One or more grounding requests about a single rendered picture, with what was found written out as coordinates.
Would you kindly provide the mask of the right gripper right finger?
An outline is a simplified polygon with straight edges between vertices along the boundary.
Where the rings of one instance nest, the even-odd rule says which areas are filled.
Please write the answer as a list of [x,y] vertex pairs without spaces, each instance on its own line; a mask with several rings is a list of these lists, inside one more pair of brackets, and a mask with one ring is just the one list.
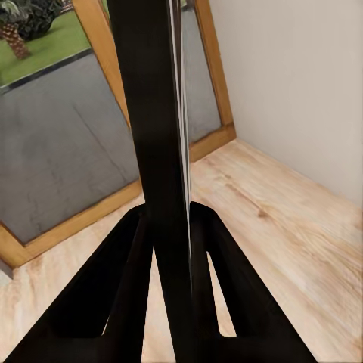
[[[190,203],[195,363],[317,363],[219,215]],[[209,252],[236,337],[219,333]]]

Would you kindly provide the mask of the poster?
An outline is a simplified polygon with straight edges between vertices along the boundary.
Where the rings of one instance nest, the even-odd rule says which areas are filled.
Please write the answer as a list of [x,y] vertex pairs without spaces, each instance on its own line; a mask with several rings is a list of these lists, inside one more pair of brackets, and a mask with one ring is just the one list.
[[195,363],[181,0],[106,0],[176,363]]

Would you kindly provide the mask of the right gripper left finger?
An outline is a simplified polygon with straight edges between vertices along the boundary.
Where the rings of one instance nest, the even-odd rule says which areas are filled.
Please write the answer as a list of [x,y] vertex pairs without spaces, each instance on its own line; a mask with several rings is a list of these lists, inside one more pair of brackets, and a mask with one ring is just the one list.
[[116,224],[4,363],[141,363],[153,248],[143,203]]

